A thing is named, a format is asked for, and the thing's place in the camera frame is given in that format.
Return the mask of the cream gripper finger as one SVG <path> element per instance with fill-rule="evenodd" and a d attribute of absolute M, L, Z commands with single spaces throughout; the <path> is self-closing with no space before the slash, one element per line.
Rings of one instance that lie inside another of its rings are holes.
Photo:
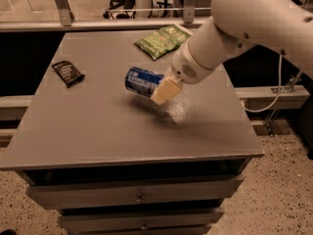
<path fill-rule="evenodd" d="M 154 90 L 151 100 L 158 105 L 173 99 L 182 92 L 182 85 L 179 80 L 166 76 Z"/>

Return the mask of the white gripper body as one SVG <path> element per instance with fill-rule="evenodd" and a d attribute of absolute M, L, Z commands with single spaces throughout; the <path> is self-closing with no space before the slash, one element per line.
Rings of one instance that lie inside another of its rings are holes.
<path fill-rule="evenodd" d="M 192 53 L 190 42 L 184 43 L 173 55 L 169 68 L 164 73 L 176 83 L 197 84 L 211 75 L 216 63 L 208 57 L 199 60 Z"/>

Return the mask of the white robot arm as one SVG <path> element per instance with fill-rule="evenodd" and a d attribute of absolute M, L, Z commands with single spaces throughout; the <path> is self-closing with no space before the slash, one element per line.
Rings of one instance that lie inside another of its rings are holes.
<path fill-rule="evenodd" d="M 312 14 L 291 0 L 211 0 L 211 16 L 175 52 L 151 100 L 161 105 L 255 45 L 313 75 Z"/>

